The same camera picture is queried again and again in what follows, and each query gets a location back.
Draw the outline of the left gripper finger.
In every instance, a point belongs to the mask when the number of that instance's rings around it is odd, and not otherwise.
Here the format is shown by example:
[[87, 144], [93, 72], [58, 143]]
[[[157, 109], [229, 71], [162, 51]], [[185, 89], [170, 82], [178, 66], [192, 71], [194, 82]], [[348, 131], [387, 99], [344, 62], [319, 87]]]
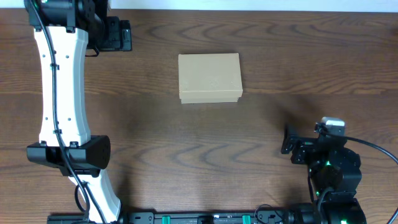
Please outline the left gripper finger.
[[131, 25], [128, 20], [120, 21], [121, 28], [121, 50], [131, 51], [132, 50], [132, 37], [131, 37]]
[[120, 20], [118, 17], [108, 17], [108, 41], [109, 50], [119, 50], [121, 48]]

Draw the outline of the cardboard box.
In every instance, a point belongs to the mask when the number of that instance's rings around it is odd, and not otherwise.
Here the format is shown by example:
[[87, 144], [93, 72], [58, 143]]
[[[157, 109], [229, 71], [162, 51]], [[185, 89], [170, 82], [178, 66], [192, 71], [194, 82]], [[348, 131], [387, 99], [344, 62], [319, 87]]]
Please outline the cardboard box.
[[243, 94], [239, 54], [180, 54], [178, 84], [182, 104], [236, 103]]

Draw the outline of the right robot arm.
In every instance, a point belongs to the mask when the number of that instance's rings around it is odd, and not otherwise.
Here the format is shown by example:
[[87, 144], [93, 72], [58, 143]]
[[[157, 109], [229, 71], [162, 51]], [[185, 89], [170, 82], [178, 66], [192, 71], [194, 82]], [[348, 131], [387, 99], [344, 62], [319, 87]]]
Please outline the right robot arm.
[[291, 153], [291, 163], [307, 166], [312, 202], [291, 205], [282, 222], [367, 223], [355, 198], [362, 179], [360, 156], [345, 147], [345, 127], [317, 123], [315, 132], [317, 138], [306, 138], [285, 126], [281, 153]]

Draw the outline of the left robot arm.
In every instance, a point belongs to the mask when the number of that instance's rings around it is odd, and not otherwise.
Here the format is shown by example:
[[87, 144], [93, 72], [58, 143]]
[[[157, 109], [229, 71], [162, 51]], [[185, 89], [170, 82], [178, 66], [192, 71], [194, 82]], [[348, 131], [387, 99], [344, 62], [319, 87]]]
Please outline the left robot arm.
[[111, 142], [94, 135], [85, 107], [85, 59], [132, 49], [131, 25], [108, 15], [107, 1], [28, 0], [42, 71], [43, 117], [39, 140], [27, 147], [31, 162], [58, 169], [74, 184], [79, 214], [56, 214], [48, 223], [127, 223], [128, 215], [107, 173]]

